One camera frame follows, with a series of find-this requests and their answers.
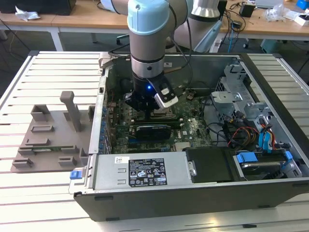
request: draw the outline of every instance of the electronic device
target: electronic device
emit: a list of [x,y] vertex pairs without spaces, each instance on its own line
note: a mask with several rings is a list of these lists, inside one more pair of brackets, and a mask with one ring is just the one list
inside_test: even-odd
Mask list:
[[130,60],[100,64],[88,164],[69,187],[92,220],[268,208],[309,191],[308,139],[246,54],[192,56],[192,87],[148,116],[123,99]]
[[15,6],[23,11],[39,14],[70,15],[76,0],[0,0],[1,13],[15,13]]
[[240,7],[239,14],[242,17],[250,18],[255,8],[256,8],[256,5],[254,4],[244,3]]
[[283,4],[283,0],[249,0],[248,2],[255,4],[258,8],[273,8],[275,5]]

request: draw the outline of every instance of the desk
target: desk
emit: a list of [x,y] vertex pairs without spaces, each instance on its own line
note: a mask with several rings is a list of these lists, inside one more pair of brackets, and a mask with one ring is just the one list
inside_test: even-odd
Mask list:
[[[61,32],[128,34],[126,16],[99,9],[92,0],[77,0],[70,15],[40,14],[40,19],[25,22],[15,14],[1,14],[0,18],[11,30],[47,31],[51,33],[57,51],[64,51]],[[7,28],[1,24],[0,29]]]
[[[226,9],[238,1],[229,0]],[[285,1],[284,6],[290,10],[300,10],[296,7],[295,0]],[[233,11],[239,13],[240,7],[236,7]],[[246,20],[246,28],[239,34],[239,38],[248,39],[270,39],[270,40],[301,40],[306,41],[309,38],[309,27],[302,27],[294,21],[286,19],[283,21],[267,22],[263,17],[264,9],[254,10],[250,18]],[[243,23],[243,20],[234,13],[231,13],[231,18]],[[220,42],[228,30],[227,18],[224,17],[223,25],[220,33],[217,36],[216,42]],[[218,47],[213,47],[211,52],[217,52]]]
[[[99,52],[40,52],[37,56],[28,56],[0,99],[1,232],[308,230],[309,193],[276,208],[97,223],[69,194],[69,172],[8,173],[32,119],[30,111],[34,104],[47,104],[49,110],[64,110],[65,105],[59,100],[63,90],[74,91],[74,102],[80,110],[95,104],[100,79],[98,58]],[[306,97],[304,91],[309,91],[300,77],[283,63],[284,70],[282,59],[272,55],[255,54],[250,58],[260,66],[260,71],[293,117],[302,120],[308,116],[306,102],[298,102]],[[244,229],[243,224],[254,224],[257,228]]]
[[[233,4],[228,1],[227,9]],[[285,2],[286,7],[294,9],[295,1]],[[248,39],[277,39],[277,40],[308,40],[309,27],[302,27],[297,23],[286,20],[286,22],[267,22],[261,15],[262,9],[253,12],[251,18],[245,18],[247,25],[239,34],[240,38]],[[71,15],[40,15],[41,19],[25,22],[19,20],[14,14],[0,14],[0,18],[12,30],[47,31],[51,33],[56,50],[63,51],[61,32],[85,32],[85,33],[128,33],[126,16],[103,11],[96,7],[92,0],[77,0]],[[242,21],[232,13],[232,19]],[[222,39],[227,31],[227,19],[223,20],[221,32],[217,40]]]

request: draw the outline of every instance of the warning label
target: warning label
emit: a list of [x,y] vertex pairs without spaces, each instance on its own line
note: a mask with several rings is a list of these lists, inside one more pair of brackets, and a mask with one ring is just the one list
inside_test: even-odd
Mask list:
[[129,160],[129,185],[131,187],[167,184],[163,158]]

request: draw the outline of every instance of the wooden desk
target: wooden desk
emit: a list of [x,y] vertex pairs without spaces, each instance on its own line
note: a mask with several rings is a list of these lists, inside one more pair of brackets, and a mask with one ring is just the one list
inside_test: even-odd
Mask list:
[[[229,0],[230,5],[240,0]],[[296,1],[285,2],[285,6],[294,9]],[[240,38],[249,39],[277,39],[277,40],[308,40],[309,27],[302,27],[294,21],[267,22],[262,13],[264,10],[257,9],[252,17],[246,19],[246,28],[239,34]],[[92,0],[77,0],[71,15],[40,15],[42,18],[25,22],[18,19],[14,14],[0,14],[0,18],[10,26],[12,30],[47,31],[51,33],[57,51],[63,51],[61,32],[84,32],[91,33],[93,42],[96,40],[95,33],[119,33],[127,34],[128,27],[126,16],[119,15],[97,8]],[[234,20],[242,21],[241,18],[231,13]],[[7,29],[0,24],[0,29]],[[227,31],[227,19],[223,20],[221,32],[217,41],[222,39]]]
[[0,13],[1,20],[6,25],[19,25],[19,26],[51,26],[55,18],[55,14],[40,14],[39,19],[29,20],[28,22],[17,18],[15,14],[2,14]]
[[99,9],[92,0],[77,0],[69,16],[57,15],[53,27],[128,29],[126,16]]
[[[238,1],[229,0],[226,8],[229,9],[230,6]],[[285,7],[294,10],[296,9],[296,1],[288,1],[285,2]],[[239,13],[240,7],[236,7],[234,12]],[[279,36],[309,36],[309,27],[302,27],[294,21],[286,19],[285,22],[275,21],[275,22],[267,22],[263,17],[264,9],[256,9],[250,18],[244,18],[246,20],[246,28],[241,34],[251,34],[251,35],[279,35]],[[237,20],[243,22],[243,20],[234,13],[231,13],[231,18],[233,20]],[[227,18],[224,17],[223,26],[221,28],[221,32],[227,31]]]

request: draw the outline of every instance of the slotted aluminum surface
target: slotted aluminum surface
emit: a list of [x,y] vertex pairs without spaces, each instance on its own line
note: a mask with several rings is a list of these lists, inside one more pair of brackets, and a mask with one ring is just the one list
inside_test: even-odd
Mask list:
[[[270,54],[250,54],[249,57],[309,138],[309,88],[306,83],[281,58]],[[257,88],[252,86],[252,89],[263,101]]]
[[[31,120],[29,113],[33,104],[48,102],[50,110],[64,109],[64,105],[58,100],[62,90],[74,91],[75,102],[79,104],[80,109],[87,109],[89,105],[95,103],[100,77],[97,73],[98,56],[98,52],[40,52],[37,57],[28,58],[24,68],[21,68],[20,74],[17,74],[14,79],[16,82],[13,81],[11,85],[12,91],[8,90],[1,99],[0,231],[291,232],[308,230],[309,194],[299,195],[270,209],[94,222],[74,201],[73,196],[68,194],[70,173],[5,173],[10,170],[12,158],[15,157],[28,128]],[[77,67],[76,65],[85,69],[80,70],[80,67],[78,70],[72,69]],[[160,203],[160,199],[154,199],[154,201]],[[255,224],[257,228],[243,229],[242,224]]]

